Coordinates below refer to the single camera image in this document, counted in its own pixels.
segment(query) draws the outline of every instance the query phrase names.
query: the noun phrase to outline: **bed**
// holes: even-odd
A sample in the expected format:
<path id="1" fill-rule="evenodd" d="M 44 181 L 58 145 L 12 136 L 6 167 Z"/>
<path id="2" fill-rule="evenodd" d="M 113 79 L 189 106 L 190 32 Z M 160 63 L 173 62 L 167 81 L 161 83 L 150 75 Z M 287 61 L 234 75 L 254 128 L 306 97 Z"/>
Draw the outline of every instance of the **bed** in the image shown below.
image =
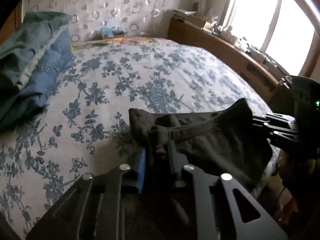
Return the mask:
<path id="1" fill-rule="evenodd" d="M 45 111 L 0 135 L 1 212 L 23 239 L 85 172 L 125 163 L 137 150 L 129 108 L 154 113 L 219 111 L 247 98 L 255 115 L 267 104 L 204 49 L 164 39 L 114 39 L 73 47 Z M 257 197 L 279 149 L 252 192 Z"/>

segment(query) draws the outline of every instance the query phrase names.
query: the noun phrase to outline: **triangular cutout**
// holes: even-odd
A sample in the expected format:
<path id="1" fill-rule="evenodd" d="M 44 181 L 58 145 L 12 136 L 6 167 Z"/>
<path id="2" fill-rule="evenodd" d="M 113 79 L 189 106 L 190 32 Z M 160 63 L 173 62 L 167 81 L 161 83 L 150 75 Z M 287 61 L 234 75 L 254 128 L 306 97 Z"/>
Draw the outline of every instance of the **triangular cutout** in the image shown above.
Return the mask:
<path id="1" fill-rule="evenodd" d="M 248 223 L 260 218 L 260 213 L 237 188 L 233 189 L 233 195 L 235 196 L 242 222 Z"/>

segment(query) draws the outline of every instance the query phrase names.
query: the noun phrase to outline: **wooden shelf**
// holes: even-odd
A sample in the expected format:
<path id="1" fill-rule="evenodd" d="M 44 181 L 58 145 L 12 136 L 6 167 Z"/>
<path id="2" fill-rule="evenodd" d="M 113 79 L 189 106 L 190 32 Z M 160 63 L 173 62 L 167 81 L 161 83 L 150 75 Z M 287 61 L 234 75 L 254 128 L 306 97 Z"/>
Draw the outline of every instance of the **wooden shelf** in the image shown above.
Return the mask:
<path id="1" fill-rule="evenodd" d="M 249 55 L 193 23 L 171 19 L 168 39 L 206 49 L 242 76 L 266 102 L 279 85 L 279 81 Z"/>

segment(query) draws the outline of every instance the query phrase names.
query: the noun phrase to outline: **window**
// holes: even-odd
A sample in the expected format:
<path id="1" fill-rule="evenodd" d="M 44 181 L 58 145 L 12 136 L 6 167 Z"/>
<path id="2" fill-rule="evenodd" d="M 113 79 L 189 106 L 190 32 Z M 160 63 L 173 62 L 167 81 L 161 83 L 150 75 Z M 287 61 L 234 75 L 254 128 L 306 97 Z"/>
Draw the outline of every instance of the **window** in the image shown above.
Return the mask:
<path id="1" fill-rule="evenodd" d="M 239 0 L 232 20 L 233 33 L 245 36 L 261 48 L 269 30 L 278 0 Z"/>
<path id="2" fill-rule="evenodd" d="M 314 28 L 294 0 L 282 0 L 278 22 L 266 53 L 297 76 L 307 58 Z"/>
<path id="3" fill-rule="evenodd" d="M 298 75 L 308 55 L 314 28 L 294 0 L 236 0 L 233 34 L 270 55 Z"/>

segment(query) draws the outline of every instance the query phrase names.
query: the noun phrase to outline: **bolt head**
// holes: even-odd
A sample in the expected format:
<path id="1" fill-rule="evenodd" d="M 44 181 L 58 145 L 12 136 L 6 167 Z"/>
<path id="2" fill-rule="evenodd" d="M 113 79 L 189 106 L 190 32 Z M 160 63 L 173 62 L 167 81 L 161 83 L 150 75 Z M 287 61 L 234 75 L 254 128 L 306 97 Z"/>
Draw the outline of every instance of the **bolt head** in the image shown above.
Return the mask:
<path id="1" fill-rule="evenodd" d="M 223 180 L 231 180 L 232 179 L 232 175 L 229 173 L 223 173 L 221 174 L 221 179 Z"/>
<path id="2" fill-rule="evenodd" d="M 183 169 L 185 171 L 193 171 L 195 169 L 195 167 L 192 164 L 186 164 L 183 166 Z"/>
<path id="3" fill-rule="evenodd" d="M 87 172 L 87 173 L 85 173 L 85 174 L 82 175 L 82 179 L 84 179 L 84 180 L 93 179 L 93 174 L 90 173 L 90 172 Z"/>
<path id="4" fill-rule="evenodd" d="M 121 169 L 122 171 L 127 171 L 127 170 L 129 170 L 130 168 L 131 168 L 130 165 L 129 165 L 129 164 L 126 164 L 126 163 L 121 164 L 121 165 L 119 166 L 119 169 Z"/>

